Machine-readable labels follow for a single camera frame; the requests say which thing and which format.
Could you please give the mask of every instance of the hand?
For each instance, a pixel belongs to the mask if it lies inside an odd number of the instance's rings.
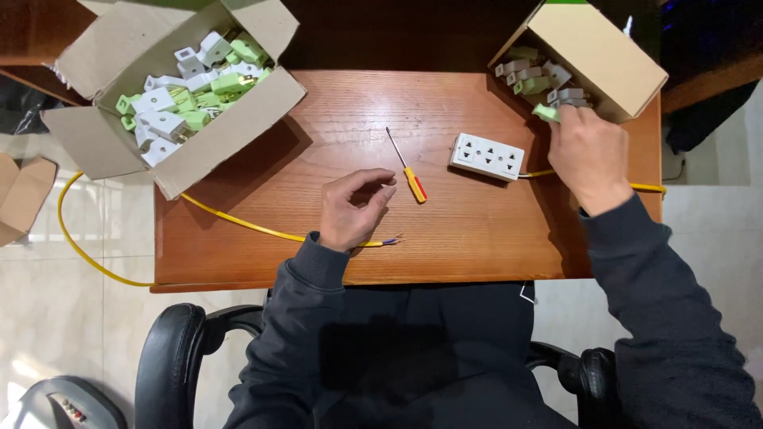
[[[628,132],[589,108],[563,105],[550,122],[549,162],[589,216],[628,201]]]
[[[398,189],[394,171],[360,169],[323,187],[324,210],[320,216],[318,244],[338,252],[358,247],[371,233],[382,210]],[[373,193],[369,203],[357,208],[350,203],[359,189]]]

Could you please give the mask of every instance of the screwdriver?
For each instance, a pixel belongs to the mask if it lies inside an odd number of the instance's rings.
[[[424,191],[424,187],[421,185],[419,178],[416,177],[416,175],[414,174],[414,171],[410,169],[408,164],[405,163],[405,160],[403,159],[403,154],[400,153],[400,148],[398,148],[398,144],[394,142],[394,138],[392,138],[392,133],[389,132],[389,127],[385,127],[385,128],[387,128],[387,135],[389,136],[389,140],[392,140],[392,145],[394,146],[394,149],[398,152],[400,161],[403,162],[403,173],[405,173],[405,177],[408,179],[408,185],[410,186],[410,190],[414,192],[416,201],[418,201],[419,203],[425,202],[427,200],[427,193]]]

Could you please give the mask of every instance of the electrical outlet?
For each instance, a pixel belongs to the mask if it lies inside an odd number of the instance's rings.
[[[469,134],[459,134],[448,165],[496,179],[517,180],[524,150]]]

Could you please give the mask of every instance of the sleeve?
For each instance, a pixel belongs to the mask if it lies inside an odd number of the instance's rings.
[[[339,320],[342,276],[349,261],[317,244],[311,232],[297,255],[278,267],[264,328],[246,348],[249,364],[230,390],[233,411],[226,429],[312,427],[320,375],[320,330]]]
[[[668,246],[670,228],[638,195],[582,223],[609,311],[633,336],[615,344],[626,416],[637,427],[763,427],[744,356]]]

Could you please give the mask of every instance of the yellow screwdriver handle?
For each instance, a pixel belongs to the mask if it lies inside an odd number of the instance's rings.
[[[424,191],[424,187],[421,185],[419,178],[414,174],[414,171],[410,167],[405,167],[403,173],[408,178],[408,185],[410,190],[414,192],[416,201],[425,202],[427,200],[427,193]]]

